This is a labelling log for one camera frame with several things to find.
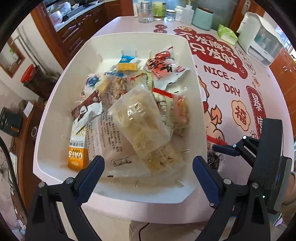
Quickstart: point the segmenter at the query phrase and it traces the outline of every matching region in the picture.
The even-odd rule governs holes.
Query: person's arm
[[[296,173],[291,172],[285,199],[281,205],[283,223],[288,225],[296,212]]]

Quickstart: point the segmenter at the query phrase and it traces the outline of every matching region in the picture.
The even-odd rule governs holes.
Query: green label jar
[[[165,2],[153,2],[152,9],[155,20],[163,20],[165,17]]]

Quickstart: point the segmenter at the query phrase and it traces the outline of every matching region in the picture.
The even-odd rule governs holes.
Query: heart drawing
[[[212,86],[214,87],[214,88],[216,88],[216,89],[219,89],[220,88],[220,84],[219,84],[219,82],[218,81],[211,81],[211,84],[212,84]]]

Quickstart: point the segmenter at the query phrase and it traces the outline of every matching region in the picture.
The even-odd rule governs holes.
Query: kitchen countertop
[[[243,135],[259,139],[262,118],[281,119],[283,155],[294,158],[292,126],[281,89],[270,68],[264,68],[247,56],[238,44],[227,44],[214,30],[204,31],[192,25],[183,26],[177,21],[139,23],[133,16],[114,19],[93,37],[124,32],[158,32],[179,35],[188,40],[199,77],[207,135],[232,145]],[[47,110],[48,106],[42,116],[40,129]],[[38,167],[39,140],[40,132],[36,140],[33,172],[48,184],[56,184],[54,178],[45,175]],[[242,157],[224,156],[220,175],[236,184],[244,185],[250,171],[251,167]],[[206,221],[213,213],[200,185],[183,202],[176,204],[130,202],[92,195],[83,206],[123,220],[167,224]]]
[[[100,5],[104,4],[105,2],[111,2],[111,1],[117,1],[117,0],[105,0],[105,1],[102,1],[102,2],[98,2],[97,4],[86,7],[85,9],[83,9],[79,13],[75,14],[74,16],[70,17],[66,21],[62,22],[61,24],[58,24],[58,26],[55,27],[56,32],[60,31],[63,27],[65,27],[72,20],[76,19],[77,17],[79,17],[80,15],[86,13],[87,11],[89,11],[89,10],[95,8],[95,7],[100,6]]]

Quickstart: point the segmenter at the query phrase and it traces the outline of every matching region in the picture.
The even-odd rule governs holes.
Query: white plastic bin
[[[136,49],[137,57],[145,63],[149,54],[154,56],[167,45],[174,47],[177,64],[189,68],[176,84],[167,91],[174,93],[189,89],[190,126],[183,139],[176,138],[177,146],[186,153],[186,168],[177,178],[161,183],[135,178],[102,178],[91,196],[92,204],[100,195],[109,198],[149,203],[180,203],[198,186],[192,171],[192,160],[197,155],[206,159],[204,111],[198,78],[188,41],[180,36],[159,33],[120,33],[91,38],[70,62],[48,100],[41,119],[35,146],[33,172],[47,184],[58,184],[77,172],[67,167],[68,147],[72,127],[71,110],[79,100],[90,73],[106,72],[119,62],[121,50]]]

